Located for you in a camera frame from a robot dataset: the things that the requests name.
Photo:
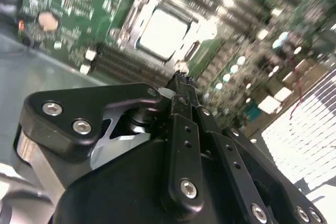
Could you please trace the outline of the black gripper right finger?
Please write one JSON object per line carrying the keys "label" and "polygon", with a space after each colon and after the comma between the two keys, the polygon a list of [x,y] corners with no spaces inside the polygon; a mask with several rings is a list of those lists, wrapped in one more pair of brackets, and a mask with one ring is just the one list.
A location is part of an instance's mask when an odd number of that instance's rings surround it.
{"label": "black gripper right finger", "polygon": [[196,84],[188,95],[206,150],[220,163],[243,223],[327,223],[320,210],[238,129],[221,131],[198,101]]}

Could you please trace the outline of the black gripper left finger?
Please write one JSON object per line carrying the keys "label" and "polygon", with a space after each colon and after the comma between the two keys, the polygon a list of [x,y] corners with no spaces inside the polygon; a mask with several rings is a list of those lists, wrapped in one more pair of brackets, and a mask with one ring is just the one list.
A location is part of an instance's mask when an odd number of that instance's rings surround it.
{"label": "black gripper left finger", "polygon": [[162,90],[131,83],[36,92],[20,114],[18,154],[57,207],[79,178],[140,144],[163,140],[162,207],[175,218],[195,218],[204,189],[194,111],[179,73]]}

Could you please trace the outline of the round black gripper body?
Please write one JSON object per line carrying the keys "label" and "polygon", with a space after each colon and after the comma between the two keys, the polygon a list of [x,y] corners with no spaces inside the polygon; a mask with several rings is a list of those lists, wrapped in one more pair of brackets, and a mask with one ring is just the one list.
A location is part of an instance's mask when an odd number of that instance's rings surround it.
{"label": "round black gripper body", "polygon": [[[72,183],[54,223],[177,223],[160,201],[166,142],[147,141]],[[192,223],[244,223],[228,178],[203,157],[204,207]]]}

